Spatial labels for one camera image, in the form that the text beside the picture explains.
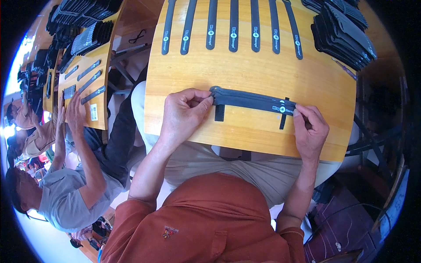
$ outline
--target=gray t-shirt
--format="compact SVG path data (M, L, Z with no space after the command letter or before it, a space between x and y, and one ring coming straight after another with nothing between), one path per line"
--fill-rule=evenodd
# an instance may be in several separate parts
M38 213L56 229L70 233L96 222L124 189L117 179L104 172L102 174L107 188L98 202L88 209L79 192L79 188L86 185L82 164L75 170L57 170L51 166L39 183L43 195Z

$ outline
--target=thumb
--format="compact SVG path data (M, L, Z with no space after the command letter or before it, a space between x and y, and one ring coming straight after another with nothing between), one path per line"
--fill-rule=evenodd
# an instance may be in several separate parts
M297 109L294 109L294 128L295 137L302 138L307 133L303 115Z
M207 97L206 99L201 101L199 105L192 108L192 111L194 112L195 115L204 117L208 113L209 109L211 108L212 103L213 103L213 97L212 96Z

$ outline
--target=fingernail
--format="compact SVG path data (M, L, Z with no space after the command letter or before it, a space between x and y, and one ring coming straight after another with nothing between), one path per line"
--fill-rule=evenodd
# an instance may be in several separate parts
M294 117L297 117L297 116L300 116L301 115L301 113L297 110L297 109L294 109Z

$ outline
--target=label sticker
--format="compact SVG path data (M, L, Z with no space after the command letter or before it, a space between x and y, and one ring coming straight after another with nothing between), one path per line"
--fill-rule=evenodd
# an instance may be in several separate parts
M96 103L91 105L91 120L98 120L98 108L96 107Z

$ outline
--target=khaki pants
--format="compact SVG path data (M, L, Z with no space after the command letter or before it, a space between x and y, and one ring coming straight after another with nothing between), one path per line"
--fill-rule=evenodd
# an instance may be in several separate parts
M139 83L132 93L132 108L137 127L146 146L146 153L158 140L157 135L144 132L144 102L146 81ZM301 170L299 158L279 156L266 161L228 162L216 155L210 145L186 141L171 156L165 168L166 181L177 187L197 175L226 173L240 177L256 186L264 195L269 208L282 204ZM320 161L316 186L335 173L341 162Z

